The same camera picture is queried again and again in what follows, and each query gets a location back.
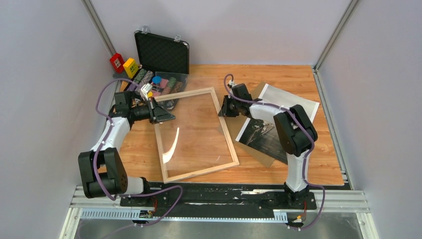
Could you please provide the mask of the black and white photo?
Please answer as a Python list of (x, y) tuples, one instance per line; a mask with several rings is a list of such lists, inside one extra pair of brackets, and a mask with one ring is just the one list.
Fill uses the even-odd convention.
[(269, 156), (285, 164), (288, 158), (300, 156), (317, 140), (313, 126), (319, 103), (264, 84), (257, 103), (252, 105), (236, 141), (260, 156)]

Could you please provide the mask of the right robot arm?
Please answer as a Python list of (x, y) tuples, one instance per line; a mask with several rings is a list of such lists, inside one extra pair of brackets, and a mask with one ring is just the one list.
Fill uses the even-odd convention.
[(309, 194), (307, 159), (315, 147), (317, 132), (301, 105), (289, 108), (253, 99), (244, 84), (225, 85), (227, 95), (223, 98), (220, 117), (243, 115), (263, 120), (276, 127), (282, 149), (287, 154), (288, 176), (284, 183), (284, 201), (296, 208)]

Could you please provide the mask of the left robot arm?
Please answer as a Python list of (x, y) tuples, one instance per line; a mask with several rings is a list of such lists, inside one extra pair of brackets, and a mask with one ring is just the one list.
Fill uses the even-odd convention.
[(133, 195), (141, 206), (152, 201), (152, 192), (143, 177), (129, 177), (119, 155), (122, 143), (136, 121), (148, 120), (151, 124), (174, 120), (176, 117), (161, 107), (154, 98), (143, 105), (134, 92), (116, 93), (115, 104), (108, 113), (106, 127), (91, 150), (78, 156), (78, 164), (87, 198)]

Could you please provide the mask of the brown backing board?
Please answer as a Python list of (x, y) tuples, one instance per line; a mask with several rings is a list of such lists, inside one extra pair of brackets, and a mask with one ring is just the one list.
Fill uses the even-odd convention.
[(258, 145), (255, 142), (250, 142), (247, 145), (243, 142), (236, 141), (236, 137), (240, 133), (243, 126), (248, 126), (247, 121), (250, 120), (250, 118), (245, 117), (243, 115), (239, 115), (237, 117), (223, 117), (223, 119), (226, 122), (228, 131), (230, 133), (234, 145), (239, 146), (242, 150), (244, 150), (247, 154), (249, 154), (257, 162), (259, 162), (262, 166), (266, 168), (269, 168), (273, 164), (276, 159), (256, 149)]

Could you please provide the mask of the blue round chip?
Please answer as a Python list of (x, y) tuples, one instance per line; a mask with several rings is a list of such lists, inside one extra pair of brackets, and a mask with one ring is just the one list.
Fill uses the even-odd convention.
[(160, 85), (161, 81), (162, 81), (162, 78), (160, 76), (154, 76), (151, 79), (151, 83), (154, 84), (154, 85)]

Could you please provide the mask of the black poker chip case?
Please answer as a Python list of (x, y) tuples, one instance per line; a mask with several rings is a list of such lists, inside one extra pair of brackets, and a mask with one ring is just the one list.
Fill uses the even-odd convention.
[[(147, 27), (134, 32), (141, 69), (131, 79), (139, 85), (150, 83), (153, 96), (184, 91), (188, 81), (189, 43), (181, 37), (170, 38), (148, 32)], [(162, 78), (160, 85), (151, 83), (154, 76)]]

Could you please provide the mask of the yellow toy house block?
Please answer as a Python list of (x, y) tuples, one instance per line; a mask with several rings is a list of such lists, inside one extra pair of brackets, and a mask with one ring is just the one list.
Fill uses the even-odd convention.
[(128, 58), (123, 64), (123, 69), (125, 70), (128, 78), (132, 79), (138, 72), (139, 66), (134, 58)]

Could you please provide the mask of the red toy house block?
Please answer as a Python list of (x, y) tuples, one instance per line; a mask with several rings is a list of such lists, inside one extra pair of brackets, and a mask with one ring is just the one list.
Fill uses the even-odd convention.
[(111, 63), (116, 73), (122, 73), (124, 71), (124, 59), (121, 54), (115, 53), (110, 57), (109, 62)]

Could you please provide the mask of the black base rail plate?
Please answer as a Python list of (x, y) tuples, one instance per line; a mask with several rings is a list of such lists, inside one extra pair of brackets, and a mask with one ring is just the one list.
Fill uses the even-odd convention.
[(285, 193), (284, 185), (220, 184), (220, 183), (159, 183), (150, 182), (150, 197), (123, 197), (123, 207), (145, 207), (162, 216), (196, 218), (270, 218), (274, 210), (297, 213), (317, 209), (312, 192), (298, 201)]

